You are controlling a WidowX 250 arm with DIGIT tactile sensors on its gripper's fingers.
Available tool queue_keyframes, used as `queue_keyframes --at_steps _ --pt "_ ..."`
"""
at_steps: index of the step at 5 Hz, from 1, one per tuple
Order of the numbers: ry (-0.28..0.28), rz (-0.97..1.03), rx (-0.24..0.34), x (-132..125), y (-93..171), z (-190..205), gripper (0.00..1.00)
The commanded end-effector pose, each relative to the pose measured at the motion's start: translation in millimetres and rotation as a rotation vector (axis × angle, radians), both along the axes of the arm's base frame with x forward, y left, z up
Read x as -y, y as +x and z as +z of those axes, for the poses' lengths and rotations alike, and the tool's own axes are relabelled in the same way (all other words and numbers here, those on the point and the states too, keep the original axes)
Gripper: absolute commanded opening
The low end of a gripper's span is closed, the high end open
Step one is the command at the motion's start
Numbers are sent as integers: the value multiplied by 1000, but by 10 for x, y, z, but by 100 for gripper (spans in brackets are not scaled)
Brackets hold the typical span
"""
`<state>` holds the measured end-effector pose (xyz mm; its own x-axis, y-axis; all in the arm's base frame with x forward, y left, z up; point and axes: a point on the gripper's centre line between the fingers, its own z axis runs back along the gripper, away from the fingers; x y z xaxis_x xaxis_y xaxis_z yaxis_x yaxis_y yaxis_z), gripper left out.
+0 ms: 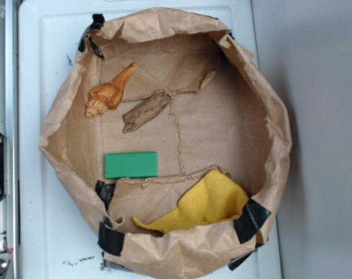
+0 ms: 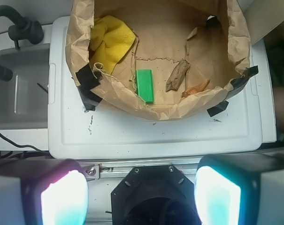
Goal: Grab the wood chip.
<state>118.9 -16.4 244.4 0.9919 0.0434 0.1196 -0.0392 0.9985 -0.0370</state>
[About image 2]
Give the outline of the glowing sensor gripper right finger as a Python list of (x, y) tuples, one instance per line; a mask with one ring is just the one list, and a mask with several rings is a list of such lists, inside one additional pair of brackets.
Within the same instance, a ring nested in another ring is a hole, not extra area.
[(204, 225), (284, 225), (284, 154), (209, 154), (195, 175)]

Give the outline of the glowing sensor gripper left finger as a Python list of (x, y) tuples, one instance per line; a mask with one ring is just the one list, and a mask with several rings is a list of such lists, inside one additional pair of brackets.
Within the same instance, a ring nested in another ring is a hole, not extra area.
[(0, 159), (0, 225), (83, 225), (88, 184), (73, 159)]

